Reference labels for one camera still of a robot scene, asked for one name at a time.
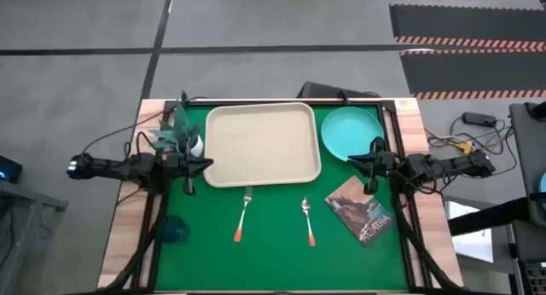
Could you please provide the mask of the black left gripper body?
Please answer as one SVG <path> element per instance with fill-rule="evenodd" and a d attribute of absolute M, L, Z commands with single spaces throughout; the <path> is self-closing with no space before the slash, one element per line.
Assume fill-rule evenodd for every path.
<path fill-rule="evenodd" d="M 192 176 L 183 159 L 174 154 L 167 155 L 165 158 L 165 174 L 170 180 L 182 177 L 184 179 L 183 192 L 187 195 L 195 195 Z"/>

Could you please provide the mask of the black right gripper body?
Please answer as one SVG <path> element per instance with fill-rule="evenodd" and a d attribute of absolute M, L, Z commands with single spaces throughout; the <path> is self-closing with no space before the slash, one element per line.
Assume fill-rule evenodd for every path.
<path fill-rule="evenodd" d="M 377 176 L 388 177 L 390 171 L 394 171 L 396 167 L 397 155 L 393 152 L 386 151 L 386 143 L 383 138 L 376 137 L 369 146 L 369 152 L 375 154 L 373 161 L 374 167 L 368 170 L 368 183 L 364 186 L 367 195 L 373 195 L 377 192 L 379 183 Z"/>

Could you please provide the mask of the blue faceted cup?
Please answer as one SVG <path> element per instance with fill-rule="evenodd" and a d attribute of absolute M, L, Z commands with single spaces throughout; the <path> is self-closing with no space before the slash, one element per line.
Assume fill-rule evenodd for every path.
<path fill-rule="evenodd" d="M 190 236 L 188 224 L 178 215 L 163 217 L 157 227 L 157 237 L 161 242 L 184 242 Z"/>

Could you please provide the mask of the metal fork orange handle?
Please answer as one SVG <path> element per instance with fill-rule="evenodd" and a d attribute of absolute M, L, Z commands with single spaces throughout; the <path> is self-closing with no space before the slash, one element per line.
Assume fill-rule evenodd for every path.
<path fill-rule="evenodd" d="M 241 241 L 242 229 L 243 229 L 243 224 L 244 224 L 244 218 L 245 218 L 246 211 L 247 211 L 247 206 L 251 203 L 252 199 L 253 199 L 253 187 L 252 186 L 247 186 L 246 191 L 245 191 L 244 196 L 243 196 L 243 208 L 242 208 L 242 212 L 241 212 L 241 216 L 240 216 L 240 221 L 239 221 L 237 229 L 235 231 L 234 242 L 240 242 Z"/>

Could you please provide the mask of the teal plastic plate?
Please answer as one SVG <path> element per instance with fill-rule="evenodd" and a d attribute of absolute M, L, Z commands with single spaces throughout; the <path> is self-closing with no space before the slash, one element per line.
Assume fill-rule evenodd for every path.
<path fill-rule="evenodd" d="M 369 153 L 371 142 L 384 137 L 380 121 L 359 107 L 341 107 L 323 120 L 321 138 L 325 148 L 337 159 Z"/>

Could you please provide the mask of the beige plastic tray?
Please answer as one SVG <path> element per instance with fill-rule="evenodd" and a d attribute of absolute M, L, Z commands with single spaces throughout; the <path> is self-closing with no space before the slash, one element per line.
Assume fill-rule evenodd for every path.
<path fill-rule="evenodd" d="M 302 102 L 212 109 L 204 155 L 215 188 L 312 182 L 322 170 L 315 114 Z"/>

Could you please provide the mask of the snake plant in white pot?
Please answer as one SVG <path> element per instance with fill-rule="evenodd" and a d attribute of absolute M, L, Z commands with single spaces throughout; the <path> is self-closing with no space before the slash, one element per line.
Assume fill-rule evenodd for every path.
<path fill-rule="evenodd" d="M 174 112 L 173 124 L 161 120 L 160 128 L 150 131 L 158 138 L 152 143 L 152 147 L 161 153 L 173 153 L 181 158 L 187 158 L 190 154 L 200 157 L 204 152 L 200 126 L 190 123 L 189 116 L 181 103 L 178 103 L 172 111 Z"/>

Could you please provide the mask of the black flat box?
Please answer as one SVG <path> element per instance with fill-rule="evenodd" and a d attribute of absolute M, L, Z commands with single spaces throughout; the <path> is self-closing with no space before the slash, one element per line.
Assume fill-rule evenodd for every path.
<path fill-rule="evenodd" d="M 319 84 L 310 81 L 304 82 L 296 95 L 297 98 L 380 98 L 375 92 L 344 89 L 327 84 Z"/>

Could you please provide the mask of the black power adapter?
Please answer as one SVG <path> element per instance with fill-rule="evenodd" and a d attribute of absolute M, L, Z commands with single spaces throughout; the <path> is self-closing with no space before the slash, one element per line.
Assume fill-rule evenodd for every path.
<path fill-rule="evenodd" d="M 472 124 L 484 127 L 495 127 L 497 118 L 483 113 L 465 112 L 462 114 L 462 121 L 465 124 Z"/>

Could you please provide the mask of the black beam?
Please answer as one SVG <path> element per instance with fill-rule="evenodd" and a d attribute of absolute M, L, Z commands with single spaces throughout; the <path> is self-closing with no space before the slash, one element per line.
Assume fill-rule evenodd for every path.
<path fill-rule="evenodd" d="M 527 197 L 510 200 L 500 205 L 451 218 L 448 221 L 453 236 L 510 224 L 513 221 L 528 221 L 529 200 Z"/>

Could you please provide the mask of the white paper sheet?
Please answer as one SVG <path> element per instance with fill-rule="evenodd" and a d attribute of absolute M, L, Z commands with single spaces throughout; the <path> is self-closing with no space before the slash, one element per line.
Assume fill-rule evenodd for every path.
<path fill-rule="evenodd" d="M 478 208 L 455 201 L 447 201 L 444 205 L 449 219 L 479 211 Z M 451 240 L 457 254 L 487 263 L 494 262 L 490 228 L 468 234 L 452 235 Z"/>

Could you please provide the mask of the green table mat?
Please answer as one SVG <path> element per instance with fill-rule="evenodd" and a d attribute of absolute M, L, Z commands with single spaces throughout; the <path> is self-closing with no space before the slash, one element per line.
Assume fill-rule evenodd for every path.
<path fill-rule="evenodd" d="M 158 291 L 404 291 L 408 287 L 398 229 L 391 226 L 362 246 L 325 198 L 355 169 L 321 152 L 322 171 L 308 183 L 253 189 L 240 242 L 234 235 L 243 208 L 243 188 L 214 188 L 194 180 L 171 185 L 167 213 L 190 228 L 184 242 L 160 248 L 154 287 Z M 316 246 L 308 240 L 301 209 L 306 197 Z"/>

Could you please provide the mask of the black hazard-striped floor mat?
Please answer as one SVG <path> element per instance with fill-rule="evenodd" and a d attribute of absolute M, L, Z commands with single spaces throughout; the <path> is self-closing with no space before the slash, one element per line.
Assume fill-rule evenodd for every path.
<path fill-rule="evenodd" d="M 399 43 L 493 49 L 546 49 L 546 11 L 394 3 Z"/>
<path fill-rule="evenodd" d="M 419 100 L 546 98 L 546 51 L 453 49 L 400 54 Z"/>

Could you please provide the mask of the grey desk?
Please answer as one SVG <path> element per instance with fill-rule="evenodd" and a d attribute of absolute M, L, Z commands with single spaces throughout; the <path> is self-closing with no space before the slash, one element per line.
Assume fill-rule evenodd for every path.
<path fill-rule="evenodd" d="M 10 295 L 44 207 L 65 211 L 68 201 L 0 181 L 0 295 Z"/>

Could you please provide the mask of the black perforated crate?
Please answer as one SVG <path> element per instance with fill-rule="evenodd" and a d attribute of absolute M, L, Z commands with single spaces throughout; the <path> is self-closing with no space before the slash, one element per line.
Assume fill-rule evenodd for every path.
<path fill-rule="evenodd" d="M 525 295 L 546 295 L 546 263 L 518 262 Z"/>

